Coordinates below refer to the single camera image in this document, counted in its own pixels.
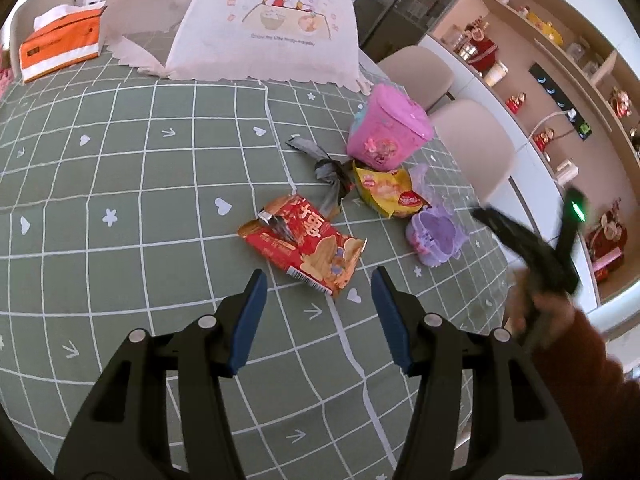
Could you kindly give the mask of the person's red sleeve forearm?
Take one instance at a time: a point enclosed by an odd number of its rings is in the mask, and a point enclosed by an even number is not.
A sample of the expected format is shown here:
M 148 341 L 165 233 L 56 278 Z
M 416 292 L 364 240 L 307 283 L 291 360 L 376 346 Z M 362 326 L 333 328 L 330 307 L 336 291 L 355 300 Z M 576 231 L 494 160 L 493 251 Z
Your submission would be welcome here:
M 582 476 L 637 479 L 639 384 L 627 380 L 620 364 L 608 358 L 582 311 L 550 347 L 533 353 L 533 363 L 572 434 Z

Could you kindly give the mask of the person's right hand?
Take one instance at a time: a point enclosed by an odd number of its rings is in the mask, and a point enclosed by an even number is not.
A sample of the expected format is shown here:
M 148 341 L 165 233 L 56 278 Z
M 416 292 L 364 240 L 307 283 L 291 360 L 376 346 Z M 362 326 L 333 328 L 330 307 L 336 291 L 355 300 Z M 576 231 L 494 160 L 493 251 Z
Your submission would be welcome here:
M 543 292 L 529 270 L 518 269 L 509 289 L 504 327 L 527 353 L 548 348 L 572 326 L 576 308 L 565 292 Z

